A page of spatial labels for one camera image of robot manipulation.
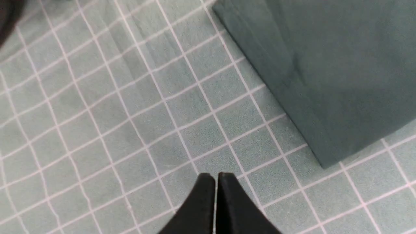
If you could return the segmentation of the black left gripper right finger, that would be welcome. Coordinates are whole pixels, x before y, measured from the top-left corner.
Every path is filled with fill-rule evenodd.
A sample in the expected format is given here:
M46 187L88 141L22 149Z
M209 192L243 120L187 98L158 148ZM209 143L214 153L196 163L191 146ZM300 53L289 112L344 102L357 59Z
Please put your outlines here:
M280 234L242 188L233 173L217 178L217 234Z

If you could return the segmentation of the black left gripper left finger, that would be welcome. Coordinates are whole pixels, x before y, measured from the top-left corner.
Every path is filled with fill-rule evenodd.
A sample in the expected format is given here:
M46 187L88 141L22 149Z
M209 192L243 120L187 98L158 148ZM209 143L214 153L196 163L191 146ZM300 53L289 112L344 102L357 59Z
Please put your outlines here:
M212 234L214 223L215 180L201 173L175 215L159 234Z

